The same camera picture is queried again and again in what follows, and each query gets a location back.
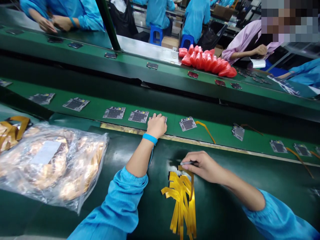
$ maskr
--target person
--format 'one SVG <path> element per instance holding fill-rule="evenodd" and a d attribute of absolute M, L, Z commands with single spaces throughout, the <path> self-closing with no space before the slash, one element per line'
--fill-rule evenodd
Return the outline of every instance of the person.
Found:
<path fill-rule="evenodd" d="M 210 6 L 219 4 L 222 7 L 229 8 L 232 6 L 234 0 L 211 0 Z"/>
<path fill-rule="evenodd" d="M 261 20 L 246 25 L 222 52 L 222 58 L 230 65 L 247 68 L 249 61 L 244 58 L 268 58 L 283 42 L 273 42 L 273 34 L 261 37 Z"/>
<path fill-rule="evenodd" d="M 127 165 L 110 182 L 108 194 L 101 206 L 94 209 L 73 231 L 68 240 L 126 239 L 138 225 L 137 206 L 148 184 L 148 162 L 157 139 L 167 130 L 165 117 L 153 114 L 149 118 L 147 135 L 133 153 Z M 221 167 L 206 152 L 189 152 L 182 162 L 194 165 L 182 167 L 204 180 L 226 186 L 243 204 L 243 210 L 258 231 L 267 239 L 317 239 L 320 234 L 308 222 L 271 194 L 246 183 Z"/>
<path fill-rule="evenodd" d="M 279 78 L 289 78 L 290 81 L 298 82 L 312 87 L 320 87 L 320 58 L 306 62 L 298 67 L 293 67 L 288 73 Z"/>
<path fill-rule="evenodd" d="M 173 11 L 178 5 L 173 0 L 131 0 L 135 4 L 147 5 L 146 24 L 151 24 L 163 29 L 163 35 L 170 36 L 172 33 L 173 21 L 166 16 L 167 7 L 169 11 Z"/>
<path fill-rule="evenodd" d="M 210 21 L 210 0 L 191 0 L 187 6 L 185 17 L 186 22 L 182 35 L 188 34 L 194 38 L 195 43 L 198 43 L 201 37 L 202 23 L 207 24 Z"/>
<path fill-rule="evenodd" d="M 103 21 L 94 0 L 20 0 L 24 13 L 46 33 L 81 29 L 104 31 Z"/>

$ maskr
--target black bag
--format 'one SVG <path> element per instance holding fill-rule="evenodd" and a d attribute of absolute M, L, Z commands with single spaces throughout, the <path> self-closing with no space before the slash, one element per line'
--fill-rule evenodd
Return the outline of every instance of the black bag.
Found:
<path fill-rule="evenodd" d="M 127 8 L 124 13 L 118 11 L 116 6 L 110 2 L 110 15 L 117 35 L 133 38 L 133 36 L 138 33 L 138 30 L 134 22 L 130 1 L 124 1 L 127 4 Z"/>

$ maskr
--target hand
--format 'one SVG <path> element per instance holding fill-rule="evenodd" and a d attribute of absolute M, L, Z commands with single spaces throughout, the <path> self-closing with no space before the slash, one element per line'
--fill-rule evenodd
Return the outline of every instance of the hand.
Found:
<path fill-rule="evenodd" d="M 52 20 L 53 20 L 54 26 L 56 26 L 60 30 L 68 32 L 73 27 L 72 22 L 68 17 L 53 15 Z"/>
<path fill-rule="evenodd" d="M 187 169 L 208 182 L 225 184 L 228 179 L 228 170 L 221 167 L 205 151 L 189 152 L 182 162 L 196 161 L 193 165 L 183 165 Z"/>
<path fill-rule="evenodd" d="M 153 117 L 149 118 L 147 134 L 158 139 L 167 131 L 167 124 L 165 123 L 166 117 L 159 114 L 158 116 L 154 113 Z"/>
<path fill-rule="evenodd" d="M 261 44 L 259 47 L 255 48 L 254 50 L 252 50 L 253 54 L 258 54 L 258 55 L 266 55 L 268 53 L 268 49 L 265 45 Z"/>
<path fill-rule="evenodd" d="M 36 22 L 39 24 L 39 27 L 46 33 L 58 33 L 54 28 L 53 23 L 47 20 L 46 18 L 40 16 Z"/>

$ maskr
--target wristband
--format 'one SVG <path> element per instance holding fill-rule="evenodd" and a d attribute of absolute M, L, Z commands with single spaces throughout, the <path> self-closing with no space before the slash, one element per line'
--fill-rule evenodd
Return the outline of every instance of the wristband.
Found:
<path fill-rule="evenodd" d="M 156 145 L 156 143 L 158 142 L 158 139 L 156 139 L 155 137 L 145 133 L 142 138 L 149 140 L 150 142 L 152 142 L 154 145 Z"/>
<path fill-rule="evenodd" d="M 72 17 L 69 17 L 69 18 L 70 18 L 70 21 L 72 22 L 72 25 L 76 28 L 77 25 L 76 25 L 76 23 L 74 22 L 73 18 L 72 18 Z"/>

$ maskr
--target blue stool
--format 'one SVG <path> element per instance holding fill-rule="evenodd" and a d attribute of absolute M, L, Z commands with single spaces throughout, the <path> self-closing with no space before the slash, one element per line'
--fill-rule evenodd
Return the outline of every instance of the blue stool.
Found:
<path fill-rule="evenodd" d="M 160 35 L 160 39 L 157 39 L 157 32 L 158 32 L 159 35 Z M 162 39 L 163 39 L 162 29 L 161 29 L 161 28 L 158 28 L 158 27 L 156 27 L 156 26 L 154 26 L 154 25 L 151 24 L 150 43 L 151 43 L 151 44 L 154 44 L 154 45 L 161 46 Z"/>
<path fill-rule="evenodd" d="M 186 48 L 189 49 L 190 45 L 194 44 L 194 38 L 191 35 L 184 34 L 182 35 L 182 40 L 180 44 L 180 48 Z"/>

